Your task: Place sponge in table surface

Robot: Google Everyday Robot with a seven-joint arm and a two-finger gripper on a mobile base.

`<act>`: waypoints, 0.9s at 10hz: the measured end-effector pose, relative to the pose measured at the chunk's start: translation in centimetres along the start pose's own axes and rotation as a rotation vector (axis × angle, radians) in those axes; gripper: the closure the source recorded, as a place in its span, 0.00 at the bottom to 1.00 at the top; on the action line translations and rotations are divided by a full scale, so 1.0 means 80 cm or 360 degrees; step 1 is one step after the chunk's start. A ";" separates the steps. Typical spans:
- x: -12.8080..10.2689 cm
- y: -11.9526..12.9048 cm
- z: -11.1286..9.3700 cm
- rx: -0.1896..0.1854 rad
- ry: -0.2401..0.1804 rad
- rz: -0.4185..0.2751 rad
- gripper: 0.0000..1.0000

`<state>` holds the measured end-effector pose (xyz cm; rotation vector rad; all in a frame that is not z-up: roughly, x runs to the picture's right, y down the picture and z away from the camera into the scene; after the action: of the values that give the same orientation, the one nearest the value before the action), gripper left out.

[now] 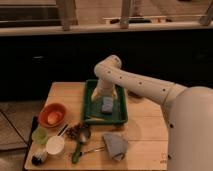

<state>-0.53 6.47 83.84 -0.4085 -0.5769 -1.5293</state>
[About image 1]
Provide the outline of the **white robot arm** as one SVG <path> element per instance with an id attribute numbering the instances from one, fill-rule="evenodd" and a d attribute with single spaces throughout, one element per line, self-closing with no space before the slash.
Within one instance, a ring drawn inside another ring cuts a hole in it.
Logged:
<path id="1" fill-rule="evenodd" d="M 97 63 L 93 98 L 119 85 L 161 106 L 168 130 L 167 171 L 213 171 L 213 88 L 186 87 L 121 69 L 110 55 Z"/>

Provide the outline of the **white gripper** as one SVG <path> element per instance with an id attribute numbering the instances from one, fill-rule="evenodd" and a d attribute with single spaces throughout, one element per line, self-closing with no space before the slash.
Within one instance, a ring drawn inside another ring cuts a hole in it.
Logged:
<path id="1" fill-rule="evenodd" d="M 115 89 L 115 85 L 111 82 L 99 79 L 96 85 L 96 88 L 94 89 L 92 95 L 91 95 L 91 100 L 95 101 L 100 97 L 112 97 L 114 99 L 117 98 L 117 93 Z"/>

